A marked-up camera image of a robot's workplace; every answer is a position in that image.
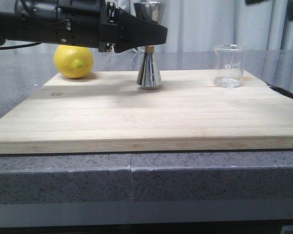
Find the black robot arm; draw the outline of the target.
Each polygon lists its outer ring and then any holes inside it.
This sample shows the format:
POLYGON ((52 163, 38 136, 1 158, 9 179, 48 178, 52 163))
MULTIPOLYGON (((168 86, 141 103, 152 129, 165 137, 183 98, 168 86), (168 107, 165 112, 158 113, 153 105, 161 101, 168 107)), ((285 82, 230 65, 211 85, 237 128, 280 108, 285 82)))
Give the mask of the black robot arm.
POLYGON ((0 0, 0 46, 15 40, 121 53, 166 39, 166 27, 104 0, 0 0))

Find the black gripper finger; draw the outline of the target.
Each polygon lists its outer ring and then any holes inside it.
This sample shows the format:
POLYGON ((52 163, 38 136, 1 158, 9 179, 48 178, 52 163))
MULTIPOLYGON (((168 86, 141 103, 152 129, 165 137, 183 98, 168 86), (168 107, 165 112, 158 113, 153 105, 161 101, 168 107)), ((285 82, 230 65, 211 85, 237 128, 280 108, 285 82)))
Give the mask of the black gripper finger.
POLYGON ((114 52, 121 53, 141 46, 166 43, 168 29, 153 20, 145 6, 135 7, 136 16, 119 8, 117 23, 119 34, 114 52))

